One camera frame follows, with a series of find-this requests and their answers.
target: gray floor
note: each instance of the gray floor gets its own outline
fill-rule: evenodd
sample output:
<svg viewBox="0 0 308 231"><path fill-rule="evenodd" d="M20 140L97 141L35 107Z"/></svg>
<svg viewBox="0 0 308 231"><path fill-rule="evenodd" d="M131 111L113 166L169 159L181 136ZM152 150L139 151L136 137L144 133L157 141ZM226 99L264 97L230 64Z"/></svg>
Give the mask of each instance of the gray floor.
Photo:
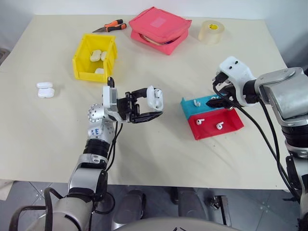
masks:
<svg viewBox="0 0 308 231"><path fill-rule="evenodd" d="M16 181L6 201L0 201L0 231L7 231L13 212L23 205L44 205L43 190L53 187L61 195L66 194L67 184ZM117 204L132 189L140 189L147 196L144 218L176 217L178 207L170 201L169 187L109 185ZM291 194L279 190L232 190L195 188L204 201L211 195L226 195L229 200L232 226L242 231L296 231L299 205L286 202ZM23 231L42 211L23 212L19 221L19 230ZM207 209L212 221L222 223L220 211ZM108 231L111 228L112 214L93 215L92 230Z"/></svg>

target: red tray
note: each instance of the red tray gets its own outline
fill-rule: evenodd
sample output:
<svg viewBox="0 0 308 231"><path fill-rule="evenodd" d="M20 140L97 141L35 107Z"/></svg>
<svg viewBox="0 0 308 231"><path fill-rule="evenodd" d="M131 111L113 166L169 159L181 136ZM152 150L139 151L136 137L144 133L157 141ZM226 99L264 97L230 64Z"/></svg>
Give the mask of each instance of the red tray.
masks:
<svg viewBox="0 0 308 231"><path fill-rule="evenodd" d="M201 125L197 125L198 119L205 119ZM216 128L216 124L224 122L221 130ZM192 115L188 119L195 140L217 136L224 133L237 131L244 127L235 109L219 109L211 112Z"/></svg>

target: white wall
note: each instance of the white wall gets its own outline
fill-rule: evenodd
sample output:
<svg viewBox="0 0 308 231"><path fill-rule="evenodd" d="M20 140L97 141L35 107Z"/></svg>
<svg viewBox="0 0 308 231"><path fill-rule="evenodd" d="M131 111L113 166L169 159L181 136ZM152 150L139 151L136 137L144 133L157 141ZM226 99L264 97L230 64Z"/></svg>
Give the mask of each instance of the white wall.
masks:
<svg viewBox="0 0 308 231"><path fill-rule="evenodd" d="M264 19L285 62L308 66L308 0L0 0L0 47L11 50L34 14L134 15L153 5L181 16Z"/></svg>

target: pink zippered pouch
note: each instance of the pink zippered pouch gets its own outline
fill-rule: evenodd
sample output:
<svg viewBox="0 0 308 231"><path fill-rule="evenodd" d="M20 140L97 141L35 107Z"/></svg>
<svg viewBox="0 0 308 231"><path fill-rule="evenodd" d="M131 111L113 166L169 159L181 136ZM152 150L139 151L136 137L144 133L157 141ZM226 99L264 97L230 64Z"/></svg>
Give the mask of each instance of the pink zippered pouch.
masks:
<svg viewBox="0 0 308 231"><path fill-rule="evenodd" d="M163 53L172 51L187 37L192 21L151 7L133 18L131 37Z"/></svg>

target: blue plastic holder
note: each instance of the blue plastic holder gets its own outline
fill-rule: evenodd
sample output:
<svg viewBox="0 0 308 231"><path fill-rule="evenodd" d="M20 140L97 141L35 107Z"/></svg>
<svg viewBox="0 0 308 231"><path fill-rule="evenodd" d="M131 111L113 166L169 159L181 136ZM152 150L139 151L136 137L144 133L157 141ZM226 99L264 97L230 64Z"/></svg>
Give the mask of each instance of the blue plastic holder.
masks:
<svg viewBox="0 0 308 231"><path fill-rule="evenodd" d="M215 98L220 98L218 95L210 95L210 96L205 96L202 98L197 98L194 99L197 102L200 102L200 107L197 107L194 105L194 100L188 100L185 101L184 98L182 98L181 101L181 106L182 109L184 111L184 114L186 116L186 119L189 119L189 117L191 117L192 115L196 115L196 114L200 114L200 113L204 113L204 112L211 112L211 111L215 111L218 109L221 109L221 107L219 108L212 108L206 105L206 103L211 100L213 97Z"/></svg>

